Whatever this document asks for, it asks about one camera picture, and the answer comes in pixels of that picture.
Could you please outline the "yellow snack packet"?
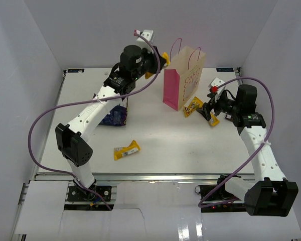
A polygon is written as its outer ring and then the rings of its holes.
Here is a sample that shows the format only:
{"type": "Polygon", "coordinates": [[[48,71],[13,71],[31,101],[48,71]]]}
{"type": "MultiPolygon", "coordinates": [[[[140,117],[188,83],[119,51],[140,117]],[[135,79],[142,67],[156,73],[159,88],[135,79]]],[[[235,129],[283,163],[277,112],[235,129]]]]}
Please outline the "yellow snack packet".
{"type": "Polygon", "coordinates": [[[129,156],[131,154],[137,153],[140,151],[140,146],[138,143],[133,140],[127,147],[117,147],[114,148],[114,160],[117,161],[123,157],[129,156]]]}
{"type": "MultiPolygon", "coordinates": [[[[164,53],[162,54],[160,61],[161,61],[161,70],[162,70],[162,69],[165,69],[165,68],[167,68],[167,67],[169,66],[169,64],[170,64],[170,59],[169,59],[169,55],[167,54],[167,52],[164,52],[164,53]]],[[[157,70],[155,70],[154,73],[152,73],[152,72],[147,72],[147,73],[144,75],[145,79],[149,79],[150,77],[152,77],[153,75],[155,75],[156,71],[157,71],[157,70]]]]}
{"type": "Polygon", "coordinates": [[[208,121],[209,125],[215,127],[220,123],[220,121],[216,118],[216,116],[211,112],[210,113],[211,119],[208,121]]]}

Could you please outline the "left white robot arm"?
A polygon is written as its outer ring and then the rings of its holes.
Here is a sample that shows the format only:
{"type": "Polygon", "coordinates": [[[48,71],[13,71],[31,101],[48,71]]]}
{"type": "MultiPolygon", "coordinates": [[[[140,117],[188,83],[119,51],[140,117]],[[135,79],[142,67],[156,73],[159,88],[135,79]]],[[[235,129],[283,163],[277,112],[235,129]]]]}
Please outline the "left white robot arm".
{"type": "Polygon", "coordinates": [[[95,197],[96,188],[93,186],[95,178],[88,161],[93,150],[88,140],[94,129],[106,115],[131,93],[136,81],[141,77],[149,78],[157,71],[161,71],[169,64],[169,56],[163,53],[159,57],[147,48],[136,45],[126,46],[108,78],[104,81],[100,91],[93,97],[93,103],[87,105],[74,119],[66,125],[58,124],[55,128],[57,148],[67,159],[79,195],[84,200],[95,197]]]}

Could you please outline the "yellow M&M packet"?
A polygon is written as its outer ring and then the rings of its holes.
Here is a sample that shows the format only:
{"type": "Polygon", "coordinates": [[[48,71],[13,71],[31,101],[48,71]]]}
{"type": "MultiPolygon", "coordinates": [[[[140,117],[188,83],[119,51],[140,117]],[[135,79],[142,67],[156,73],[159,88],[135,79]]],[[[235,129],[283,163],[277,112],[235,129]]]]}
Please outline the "yellow M&M packet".
{"type": "Polygon", "coordinates": [[[185,117],[188,117],[194,111],[201,108],[203,106],[203,104],[204,103],[195,96],[188,106],[184,106],[183,111],[184,111],[185,117]]]}

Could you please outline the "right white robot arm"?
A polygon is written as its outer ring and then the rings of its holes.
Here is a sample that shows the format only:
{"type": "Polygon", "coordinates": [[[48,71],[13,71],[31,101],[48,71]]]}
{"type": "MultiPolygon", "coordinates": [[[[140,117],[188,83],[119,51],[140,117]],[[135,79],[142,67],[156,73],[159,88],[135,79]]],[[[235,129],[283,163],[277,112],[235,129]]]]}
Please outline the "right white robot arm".
{"type": "Polygon", "coordinates": [[[268,141],[271,128],[266,126],[264,118],[256,112],[257,89],[252,85],[238,87],[236,97],[227,97],[224,87],[210,86],[210,101],[200,111],[206,119],[210,113],[231,115],[233,124],[244,142],[249,158],[245,163],[252,164],[255,182],[243,180],[234,172],[221,176],[220,183],[204,195],[198,204],[200,208],[210,205],[206,200],[215,192],[222,200],[232,196],[244,202],[246,212],[251,216],[288,216],[298,194],[295,182],[288,181],[281,171],[268,141]]]}

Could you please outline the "pink and cream paper bag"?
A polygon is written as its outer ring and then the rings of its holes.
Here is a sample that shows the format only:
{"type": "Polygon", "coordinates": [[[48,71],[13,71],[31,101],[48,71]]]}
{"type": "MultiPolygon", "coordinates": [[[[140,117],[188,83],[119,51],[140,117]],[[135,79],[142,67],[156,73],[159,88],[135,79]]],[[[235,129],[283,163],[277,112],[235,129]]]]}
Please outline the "pink and cream paper bag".
{"type": "Polygon", "coordinates": [[[170,51],[164,70],[163,103],[179,111],[198,89],[206,53],[200,47],[182,47],[181,38],[176,42],[180,42],[178,52],[170,51]]]}

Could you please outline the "blue purple chips bag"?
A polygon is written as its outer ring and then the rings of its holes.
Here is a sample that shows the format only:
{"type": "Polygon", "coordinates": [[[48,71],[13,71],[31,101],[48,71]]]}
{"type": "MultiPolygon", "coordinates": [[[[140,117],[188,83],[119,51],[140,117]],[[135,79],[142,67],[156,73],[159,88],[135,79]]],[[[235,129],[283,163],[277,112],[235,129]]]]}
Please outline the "blue purple chips bag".
{"type": "Polygon", "coordinates": [[[94,124],[116,127],[126,125],[128,113],[127,97],[124,99],[101,100],[98,95],[94,95],[94,100],[98,100],[91,118],[94,124]]]}

